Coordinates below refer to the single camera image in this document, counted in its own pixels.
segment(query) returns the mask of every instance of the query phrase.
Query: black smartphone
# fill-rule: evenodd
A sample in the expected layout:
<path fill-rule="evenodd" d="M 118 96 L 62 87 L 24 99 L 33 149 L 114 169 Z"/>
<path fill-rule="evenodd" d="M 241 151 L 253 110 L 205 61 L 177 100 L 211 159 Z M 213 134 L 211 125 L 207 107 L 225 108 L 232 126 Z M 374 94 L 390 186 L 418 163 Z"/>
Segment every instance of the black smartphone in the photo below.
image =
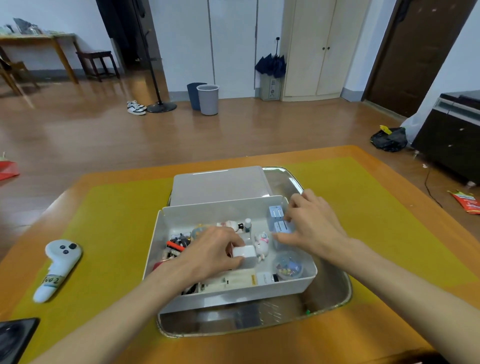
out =
<path fill-rule="evenodd" d="M 0 322 L 0 364 L 18 363 L 39 323 L 39 318 Z"/>

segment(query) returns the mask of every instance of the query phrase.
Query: navy umbrella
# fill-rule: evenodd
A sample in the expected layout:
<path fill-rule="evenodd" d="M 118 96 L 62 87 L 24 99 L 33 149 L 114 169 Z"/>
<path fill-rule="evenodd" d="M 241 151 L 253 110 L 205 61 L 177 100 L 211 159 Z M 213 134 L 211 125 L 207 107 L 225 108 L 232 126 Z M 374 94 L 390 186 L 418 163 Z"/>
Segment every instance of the navy umbrella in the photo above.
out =
<path fill-rule="evenodd" d="M 255 69 L 260 73 L 266 73 L 269 76 L 273 76 L 275 78 L 281 78 L 285 76 L 285 72 L 287 72 L 287 64 L 285 63 L 285 57 L 279 57 L 278 52 L 278 41 L 280 37 L 276 38 L 276 51 L 275 55 L 272 56 L 270 53 L 266 57 L 260 58 L 258 63 L 255 66 Z"/>

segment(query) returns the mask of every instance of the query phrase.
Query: white sneaker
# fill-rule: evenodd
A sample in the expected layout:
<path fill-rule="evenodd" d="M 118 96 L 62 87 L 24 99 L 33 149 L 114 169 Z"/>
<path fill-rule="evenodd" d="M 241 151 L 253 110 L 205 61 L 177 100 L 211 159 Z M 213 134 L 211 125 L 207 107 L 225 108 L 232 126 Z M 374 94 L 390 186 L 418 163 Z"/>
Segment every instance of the white sneaker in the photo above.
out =
<path fill-rule="evenodd" d="M 142 111 L 147 110 L 147 106 L 139 104 L 137 100 L 127 101 L 127 107 L 135 106 L 136 109 L 140 109 Z"/>
<path fill-rule="evenodd" d="M 130 105 L 127 110 L 130 114 L 133 114 L 133 115 L 145 115 L 146 114 L 145 110 L 137 109 L 135 107 L 135 105 Z"/>

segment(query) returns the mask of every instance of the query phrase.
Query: wooden floor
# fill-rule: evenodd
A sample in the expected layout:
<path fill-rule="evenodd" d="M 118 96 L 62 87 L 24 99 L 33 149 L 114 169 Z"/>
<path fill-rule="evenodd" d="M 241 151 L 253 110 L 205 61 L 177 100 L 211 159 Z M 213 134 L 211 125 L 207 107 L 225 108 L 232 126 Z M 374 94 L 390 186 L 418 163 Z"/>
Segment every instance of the wooden floor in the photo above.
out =
<path fill-rule="evenodd" d="M 166 99 L 163 75 L 158 78 Z M 25 88 L 25 97 L 0 85 L 0 152 L 17 162 L 22 174 L 0 182 L 0 259 L 65 189 L 96 171 L 352 144 L 426 193 L 425 160 L 413 159 L 411 150 L 387 153 L 370 144 L 380 124 L 395 127 L 398 121 L 368 105 L 343 99 L 282 103 L 240 98 L 221 100 L 216 116 L 193 112 L 188 102 L 166 114 L 128 114 L 127 100 L 148 104 L 155 99 L 146 79 L 137 72 L 120 81 L 50 83 L 39 92 Z M 464 189 L 464 183 L 437 167 L 428 180 L 446 211 L 480 240 L 479 217 L 465 213 L 447 193 Z"/>

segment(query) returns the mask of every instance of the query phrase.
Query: white vr controller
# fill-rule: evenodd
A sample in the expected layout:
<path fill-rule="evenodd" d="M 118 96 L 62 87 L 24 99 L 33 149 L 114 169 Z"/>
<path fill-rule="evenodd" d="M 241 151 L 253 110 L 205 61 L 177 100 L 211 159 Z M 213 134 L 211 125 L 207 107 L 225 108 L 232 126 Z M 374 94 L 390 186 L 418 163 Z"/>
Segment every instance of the white vr controller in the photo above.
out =
<path fill-rule="evenodd" d="M 68 240 L 54 240 L 45 247 L 45 253 L 52 260 L 48 274 L 33 295 L 36 303 L 47 301 L 82 256 L 82 248 Z"/>

